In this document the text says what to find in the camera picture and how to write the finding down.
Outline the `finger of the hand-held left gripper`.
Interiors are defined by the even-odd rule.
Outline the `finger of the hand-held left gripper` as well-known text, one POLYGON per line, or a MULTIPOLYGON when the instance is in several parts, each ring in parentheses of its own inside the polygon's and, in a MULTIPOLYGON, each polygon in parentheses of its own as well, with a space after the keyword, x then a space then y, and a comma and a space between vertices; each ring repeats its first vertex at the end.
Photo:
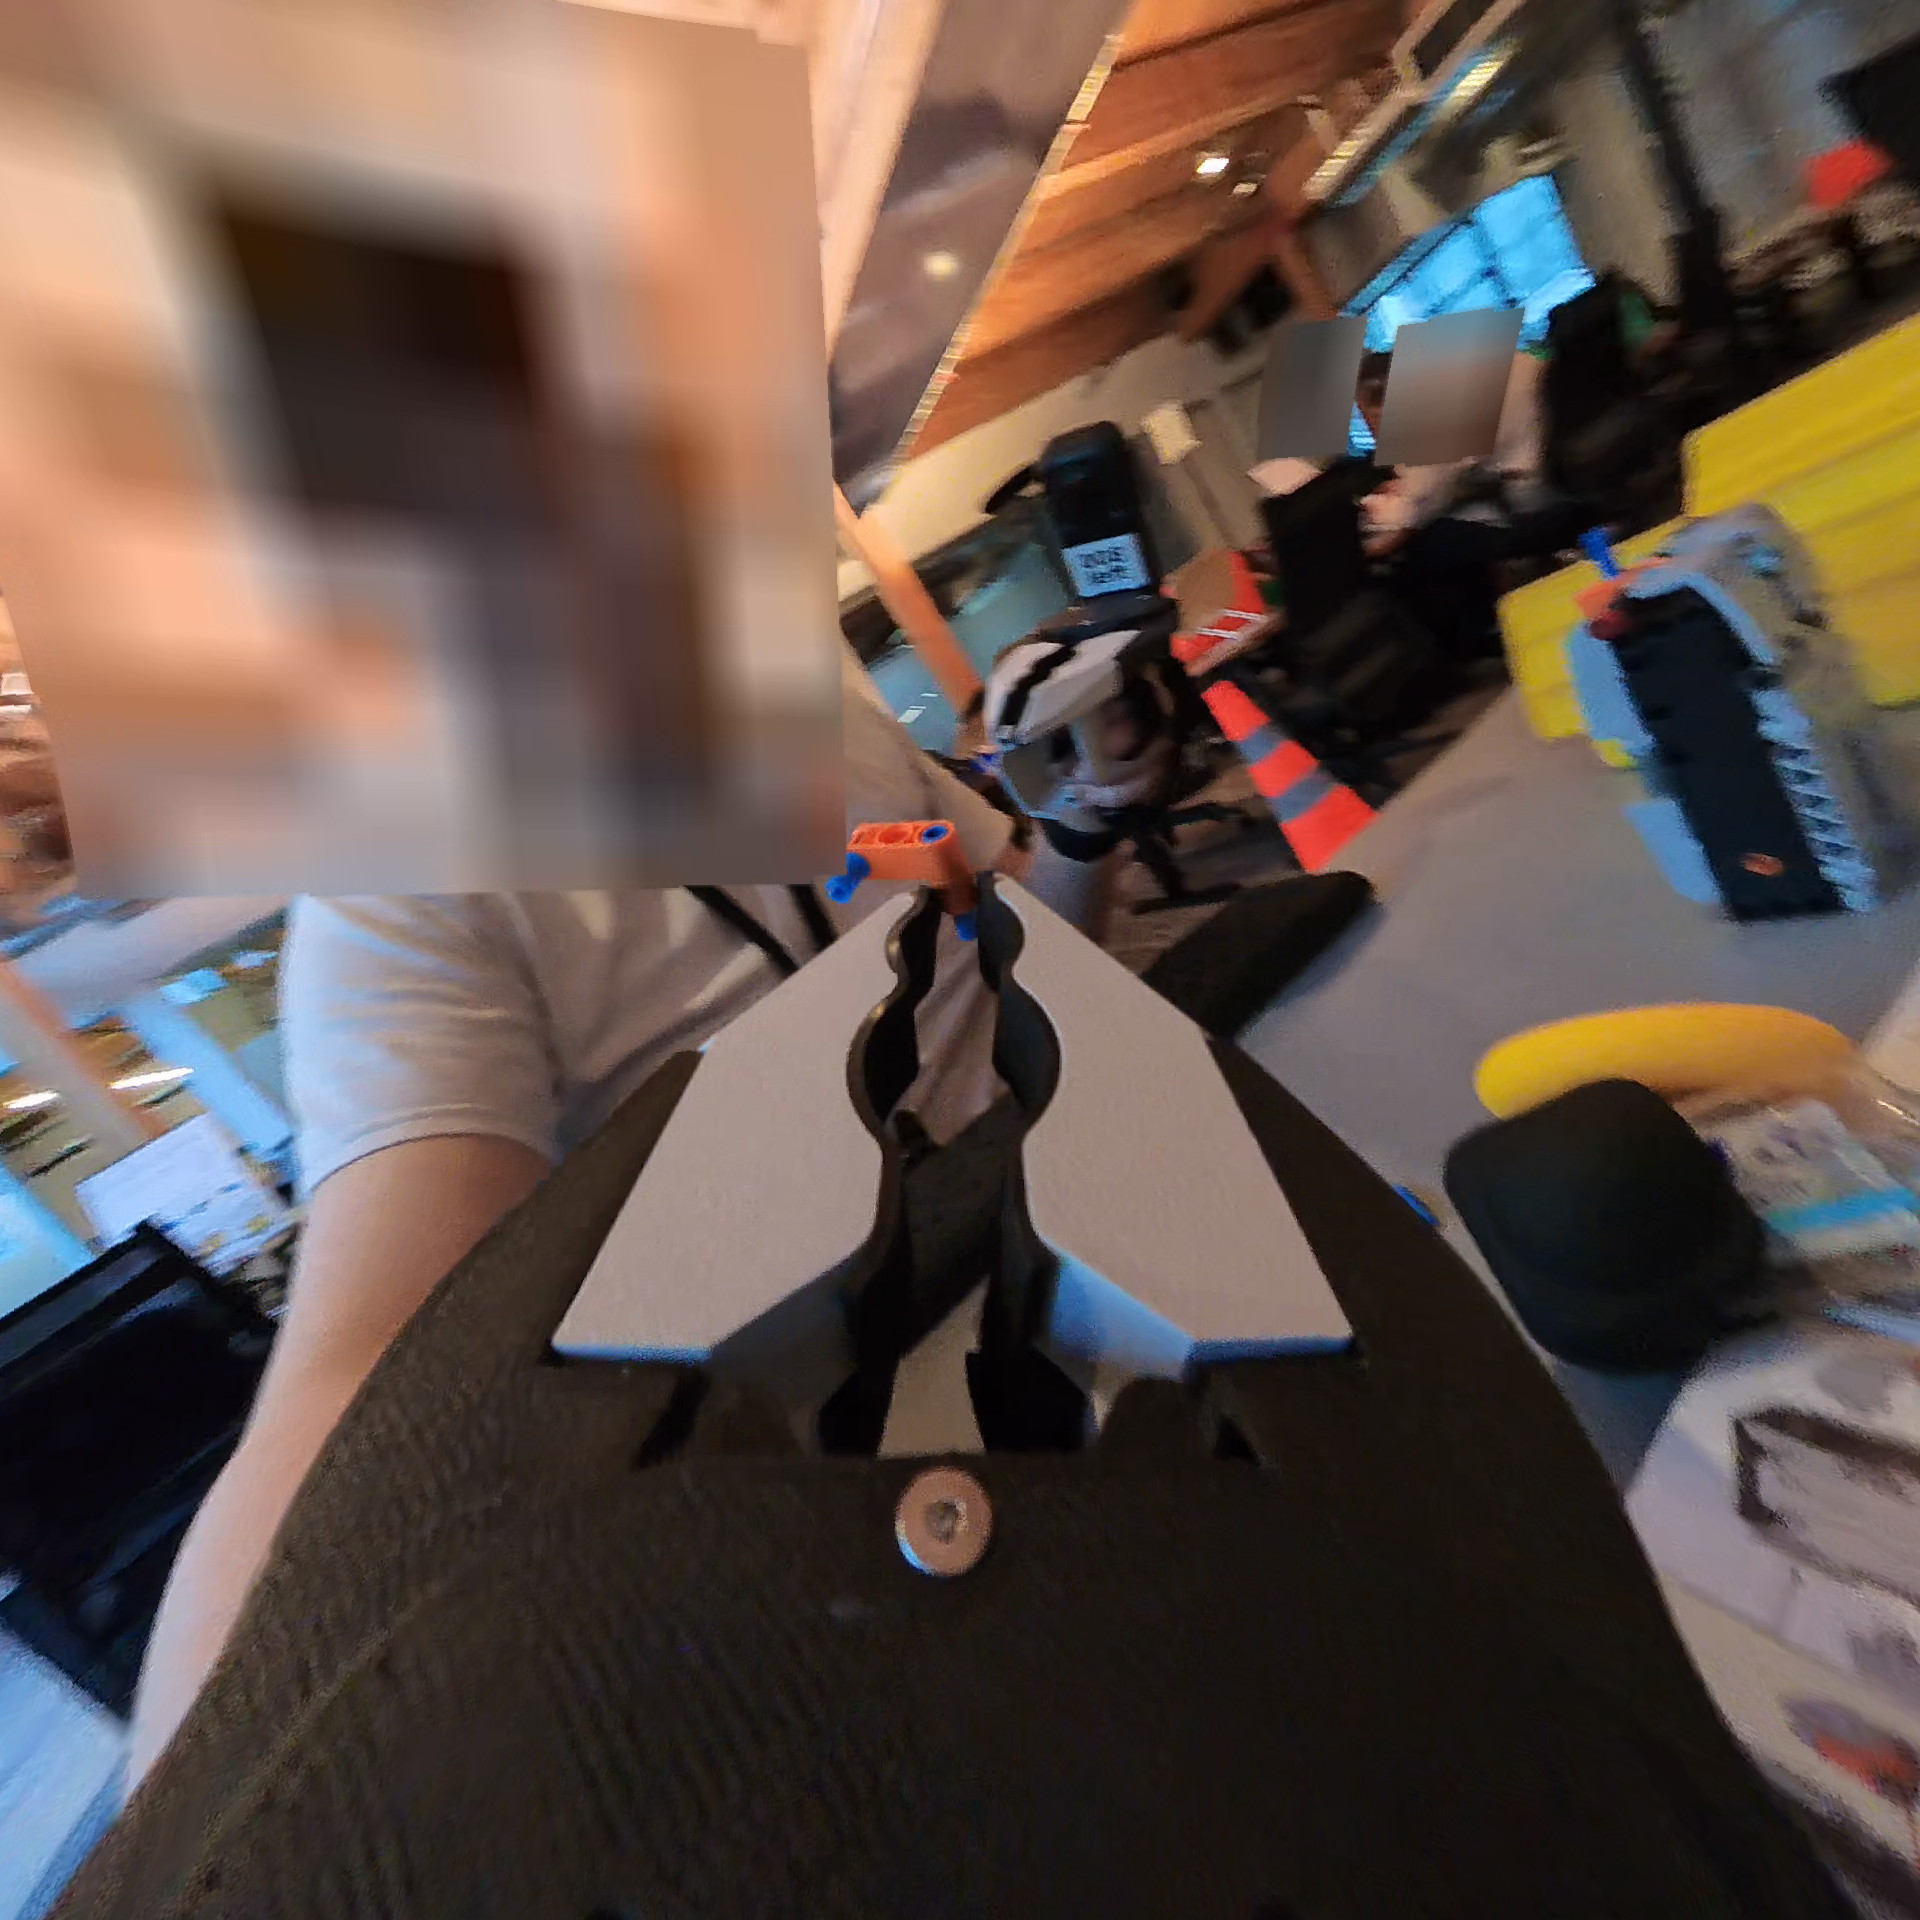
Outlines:
POLYGON ((984 710, 1097 710, 1119 686, 1119 633, 1065 638, 1032 632, 1000 650, 982 686, 984 710))
POLYGON ((1134 641, 1021 641, 994 662, 994 748, 1019 751, 1119 695, 1134 641))

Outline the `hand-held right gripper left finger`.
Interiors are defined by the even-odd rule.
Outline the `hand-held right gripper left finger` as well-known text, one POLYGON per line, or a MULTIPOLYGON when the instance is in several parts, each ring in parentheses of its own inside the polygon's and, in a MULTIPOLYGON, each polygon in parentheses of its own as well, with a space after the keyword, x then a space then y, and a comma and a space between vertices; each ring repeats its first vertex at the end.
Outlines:
POLYGON ((822 1451, 877 1451, 913 1286, 894 1115, 918 1008, 912 894, 706 1042, 552 1353, 747 1386, 822 1451))

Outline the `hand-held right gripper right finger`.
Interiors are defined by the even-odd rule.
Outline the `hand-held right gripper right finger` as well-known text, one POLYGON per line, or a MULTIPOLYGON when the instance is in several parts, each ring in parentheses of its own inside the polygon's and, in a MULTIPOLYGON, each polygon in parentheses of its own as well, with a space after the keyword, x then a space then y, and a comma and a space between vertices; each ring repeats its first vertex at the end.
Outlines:
POLYGON ((1010 881, 976 958, 1017 1129, 976 1340, 982 1434, 1086 1434, 1097 1383, 1321 1358, 1353 1324, 1203 1028, 1010 881))

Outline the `orange connector piece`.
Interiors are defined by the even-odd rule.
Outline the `orange connector piece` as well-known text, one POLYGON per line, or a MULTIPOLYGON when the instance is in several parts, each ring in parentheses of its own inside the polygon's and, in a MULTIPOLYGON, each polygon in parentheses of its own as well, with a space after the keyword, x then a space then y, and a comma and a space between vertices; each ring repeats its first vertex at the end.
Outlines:
POLYGON ((822 883, 825 896, 847 905, 865 881, 912 884, 938 898, 954 938, 976 943, 976 872, 945 818, 863 823, 847 840, 845 862, 822 883))

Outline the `person's right forearm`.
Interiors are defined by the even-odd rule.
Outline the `person's right forearm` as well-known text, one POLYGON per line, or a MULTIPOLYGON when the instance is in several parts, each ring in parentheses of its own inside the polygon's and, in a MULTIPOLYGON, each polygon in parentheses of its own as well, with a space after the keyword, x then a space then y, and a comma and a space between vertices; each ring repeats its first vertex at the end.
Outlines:
POLYGON ((306 1208, 290 1298, 242 1439, 191 1520, 135 1692, 122 1794, 153 1771, 233 1638, 331 1430, 394 1336, 550 1162, 491 1137, 394 1144, 306 1208))

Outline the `grey desk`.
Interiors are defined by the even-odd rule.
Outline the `grey desk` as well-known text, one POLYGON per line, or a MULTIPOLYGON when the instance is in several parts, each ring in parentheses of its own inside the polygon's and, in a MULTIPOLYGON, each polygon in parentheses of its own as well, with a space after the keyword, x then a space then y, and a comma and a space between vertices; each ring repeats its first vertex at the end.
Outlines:
MULTIPOLYGON (((1862 1040, 1914 968, 1914 884, 1870 916, 1737 927, 1667 890, 1623 792, 1498 703, 1353 842, 1378 911, 1242 1049, 1383 1177, 1438 1196, 1446 1151, 1481 1122, 1481 1055, 1527 1026, 1755 1002, 1862 1040)), ((1648 1618, 1632 1588, 1665 1600, 1627 1490, 1689 1376, 1597 1376, 1525 1350, 1417 1478, 1490 1568, 1623 1654, 1648 1618)))

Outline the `orange traffic cone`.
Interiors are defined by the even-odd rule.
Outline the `orange traffic cone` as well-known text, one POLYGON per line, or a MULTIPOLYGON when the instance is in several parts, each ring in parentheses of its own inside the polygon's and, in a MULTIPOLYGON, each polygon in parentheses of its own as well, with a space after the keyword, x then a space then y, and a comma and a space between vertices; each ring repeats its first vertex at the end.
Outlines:
POLYGON ((1301 872, 1327 873, 1374 826, 1376 810, 1232 680, 1203 680, 1200 697, 1272 812, 1301 872))

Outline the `black and yellow round object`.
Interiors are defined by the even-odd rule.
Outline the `black and yellow round object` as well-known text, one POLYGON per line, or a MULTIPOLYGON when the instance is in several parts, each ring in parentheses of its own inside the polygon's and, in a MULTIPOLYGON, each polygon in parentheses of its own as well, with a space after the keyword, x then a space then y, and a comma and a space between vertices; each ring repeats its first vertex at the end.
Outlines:
POLYGON ((1530 1342, 1610 1376, 1687 1370, 1811 1297, 1833 1228, 1766 1194, 1760 1142, 1811 1145, 1861 1049, 1783 1006, 1655 1002, 1493 1044, 1446 1201, 1530 1342))

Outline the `black blue toy robot model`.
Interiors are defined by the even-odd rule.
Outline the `black blue toy robot model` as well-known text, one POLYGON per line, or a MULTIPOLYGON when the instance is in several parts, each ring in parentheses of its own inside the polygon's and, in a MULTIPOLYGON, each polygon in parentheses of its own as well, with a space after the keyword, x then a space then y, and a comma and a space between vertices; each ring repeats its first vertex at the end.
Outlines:
POLYGON ((1639 562, 1579 537, 1567 672, 1591 743, 1616 746, 1625 808, 1680 898, 1728 921, 1873 912, 1909 827, 1873 707, 1811 558, 1776 510, 1682 519, 1639 562))

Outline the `black monitor screen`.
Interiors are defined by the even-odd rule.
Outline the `black monitor screen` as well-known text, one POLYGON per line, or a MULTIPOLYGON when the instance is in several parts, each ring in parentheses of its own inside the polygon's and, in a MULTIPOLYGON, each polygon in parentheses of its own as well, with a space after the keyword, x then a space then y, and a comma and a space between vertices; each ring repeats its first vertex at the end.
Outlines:
POLYGON ((151 1224, 3 1318, 3 1631, 117 1722, 271 1340, 151 1224))

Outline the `white instruction booklet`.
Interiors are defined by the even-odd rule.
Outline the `white instruction booklet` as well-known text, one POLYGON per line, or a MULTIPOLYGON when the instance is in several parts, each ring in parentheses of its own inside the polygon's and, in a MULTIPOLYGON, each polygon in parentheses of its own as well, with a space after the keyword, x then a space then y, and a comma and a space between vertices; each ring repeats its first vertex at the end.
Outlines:
POLYGON ((1627 1490, 1744 1753, 1861 1916, 1918 1916, 1914 1092, 1682 1108, 1760 1217, 1771 1318, 1682 1383, 1627 1490))

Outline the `yellow bin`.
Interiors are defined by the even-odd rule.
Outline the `yellow bin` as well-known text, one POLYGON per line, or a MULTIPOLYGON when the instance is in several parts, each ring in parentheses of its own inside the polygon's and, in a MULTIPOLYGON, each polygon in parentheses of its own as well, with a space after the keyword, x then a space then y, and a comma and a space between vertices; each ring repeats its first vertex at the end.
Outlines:
MULTIPOLYGON (((1616 545, 1648 562, 1687 519, 1766 506, 1798 535, 1831 625, 1878 710, 1918 703, 1918 319, 1875 332, 1711 420, 1683 444, 1682 514, 1616 545)), ((1600 598, 1591 560, 1507 592, 1498 630, 1510 688, 1539 740, 1586 737, 1567 638, 1600 598)))

